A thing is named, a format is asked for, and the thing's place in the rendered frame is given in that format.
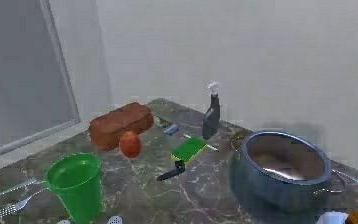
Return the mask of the grey framed window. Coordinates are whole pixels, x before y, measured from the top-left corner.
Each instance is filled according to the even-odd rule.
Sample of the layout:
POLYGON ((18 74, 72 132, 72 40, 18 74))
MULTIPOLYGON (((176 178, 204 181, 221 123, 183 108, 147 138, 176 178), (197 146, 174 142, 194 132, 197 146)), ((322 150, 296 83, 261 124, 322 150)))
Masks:
POLYGON ((0 0, 0 156, 79 122, 50 0, 0 0))

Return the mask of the white blue object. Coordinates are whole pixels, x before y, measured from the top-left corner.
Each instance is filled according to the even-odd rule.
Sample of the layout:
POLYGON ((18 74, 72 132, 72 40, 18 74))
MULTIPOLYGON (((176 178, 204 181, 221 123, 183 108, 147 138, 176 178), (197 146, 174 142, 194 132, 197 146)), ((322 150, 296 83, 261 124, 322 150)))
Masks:
POLYGON ((315 224, 345 224, 348 213, 330 211, 322 214, 315 224))

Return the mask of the silver knife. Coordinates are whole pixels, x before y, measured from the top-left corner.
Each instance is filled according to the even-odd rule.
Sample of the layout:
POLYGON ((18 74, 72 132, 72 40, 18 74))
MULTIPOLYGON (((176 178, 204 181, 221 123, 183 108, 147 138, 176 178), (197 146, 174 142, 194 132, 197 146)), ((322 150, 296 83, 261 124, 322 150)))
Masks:
POLYGON ((9 192, 15 191, 17 189, 23 188, 25 186, 31 185, 31 184, 35 183, 36 181, 37 181, 36 178, 30 178, 30 179, 28 179, 28 180, 26 180, 26 181, 24 181, 22 183, 19 183, 19 184, 13 186, 13 187, 10 187, 10 188, 8 188, 6 190, 3 190, 2 192, 0 192, 0 196, 2 196, 4 194, 7 194, 9 192))

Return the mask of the blue steel pot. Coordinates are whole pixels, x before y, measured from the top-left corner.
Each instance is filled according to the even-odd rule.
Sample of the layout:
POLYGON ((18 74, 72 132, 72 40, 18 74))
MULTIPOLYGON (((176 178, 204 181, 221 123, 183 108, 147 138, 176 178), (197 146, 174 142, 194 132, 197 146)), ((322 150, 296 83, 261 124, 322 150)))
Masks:
POLYGON ((313 143, 280 130, 235 135, 229 174, 234 193, 251 194, 287 212, 305 211, 320 199, 345 191, 336 186, 331 160, 313 143))

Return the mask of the olive round dish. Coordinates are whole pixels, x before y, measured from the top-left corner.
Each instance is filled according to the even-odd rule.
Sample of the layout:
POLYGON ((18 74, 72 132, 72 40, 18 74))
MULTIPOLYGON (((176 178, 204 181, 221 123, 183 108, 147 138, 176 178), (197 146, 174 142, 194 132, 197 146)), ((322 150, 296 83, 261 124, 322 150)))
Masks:
POLYGON ((230 139, 230 148, 232 150, 237 151, 240 148, 244 138, 250 135, 251 133, 252 133, 251 130, 246 130, 246 129, 237 131, 230 139))

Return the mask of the brown bread loaf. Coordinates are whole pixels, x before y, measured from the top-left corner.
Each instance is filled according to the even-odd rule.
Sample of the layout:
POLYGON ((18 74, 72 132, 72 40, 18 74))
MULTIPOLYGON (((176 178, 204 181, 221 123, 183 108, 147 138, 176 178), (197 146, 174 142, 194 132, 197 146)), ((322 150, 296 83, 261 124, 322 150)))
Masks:
POLYGON ((152 127, 154 118, 146 105, 138 102, 126 104, 89 122, 89 136, 94 146, 111 151, 119 146, 126 131, 141 134, 152 127))

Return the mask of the black handled tool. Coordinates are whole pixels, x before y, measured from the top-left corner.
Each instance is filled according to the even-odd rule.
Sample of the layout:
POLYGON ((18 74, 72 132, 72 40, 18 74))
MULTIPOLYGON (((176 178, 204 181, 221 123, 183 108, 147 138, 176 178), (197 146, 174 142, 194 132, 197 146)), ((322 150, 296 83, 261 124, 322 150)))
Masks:
POLYGON ((169 172, 166 172, 157 177, 158 181, 163 181, 170 179, 174 176, 180 175, 185 171, 185 163, 183 160, 179 160, 175 162, 175 168, 169 172))

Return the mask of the blue handled utensil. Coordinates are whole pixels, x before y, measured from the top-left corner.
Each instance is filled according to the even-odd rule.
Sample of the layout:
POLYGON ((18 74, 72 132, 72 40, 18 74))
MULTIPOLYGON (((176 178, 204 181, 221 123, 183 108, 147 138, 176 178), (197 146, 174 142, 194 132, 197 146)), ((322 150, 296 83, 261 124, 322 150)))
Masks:
POLYGON ((170 123, 159 116, 154 117, 154 123, 157 126, 163 128, 163 133, 169 136, 174 135, 180 129, 180 127, 177 124, 170 123))

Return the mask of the dark grey spray bottle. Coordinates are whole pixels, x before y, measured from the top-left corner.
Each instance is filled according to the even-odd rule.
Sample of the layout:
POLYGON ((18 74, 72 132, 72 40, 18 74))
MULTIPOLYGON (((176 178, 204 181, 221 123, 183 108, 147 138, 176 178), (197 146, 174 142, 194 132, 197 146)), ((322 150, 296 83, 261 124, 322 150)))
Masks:
POLYGON ((219 83, 213 82, 208 85, 210 90, 210 106, 203 118, 202 136, 205 140, 214 136, 219 128, 220 121, 220 102, 219 102, 219 83))

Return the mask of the silver fork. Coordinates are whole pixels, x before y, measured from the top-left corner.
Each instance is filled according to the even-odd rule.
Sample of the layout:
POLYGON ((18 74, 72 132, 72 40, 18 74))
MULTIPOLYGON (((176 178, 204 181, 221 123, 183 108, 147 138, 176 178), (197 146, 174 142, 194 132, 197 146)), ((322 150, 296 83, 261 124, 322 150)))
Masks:
POLYGON ((15 204, 11 204, 9 206, 6 206, 6 207, 0 209, 0 218, 14 214, 14 213, 22 210, 33 197, 42 193, 43 191, 45 191, 45 189, 41 189, 41 190, 33 193, 29 197, 15 203, 15 204))

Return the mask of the green plastic cup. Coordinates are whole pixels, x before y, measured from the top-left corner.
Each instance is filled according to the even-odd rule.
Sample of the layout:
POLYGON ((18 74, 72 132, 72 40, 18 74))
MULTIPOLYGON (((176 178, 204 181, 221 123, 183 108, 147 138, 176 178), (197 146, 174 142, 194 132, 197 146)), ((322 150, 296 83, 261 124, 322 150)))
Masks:
POLYGON ((88 224, 101 213, 101 160, 93 153, 74 153, 58 160, 47 170, 45 182, 75 224, 88 224))

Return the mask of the green yellow sponge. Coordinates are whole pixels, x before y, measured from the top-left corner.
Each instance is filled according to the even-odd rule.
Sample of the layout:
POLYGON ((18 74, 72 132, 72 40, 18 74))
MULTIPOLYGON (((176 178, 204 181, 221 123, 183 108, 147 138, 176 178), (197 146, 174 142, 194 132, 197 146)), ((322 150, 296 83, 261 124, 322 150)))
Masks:
POLYGON ((190 137, 171 152, 171 157, 185 163, 191 161, 204 147, 206 142, 196 137, 190 137))

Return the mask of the red apple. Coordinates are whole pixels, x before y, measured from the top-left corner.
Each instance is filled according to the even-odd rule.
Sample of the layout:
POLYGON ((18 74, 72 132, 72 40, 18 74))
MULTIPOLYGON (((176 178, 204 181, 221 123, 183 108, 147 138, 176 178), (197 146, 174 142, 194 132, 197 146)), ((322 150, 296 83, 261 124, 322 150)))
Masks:
POLYGON ((119 147, 127 158, 136 158, 141 153, 141 141, 133 131, 126 131, 120 138, 119 147))

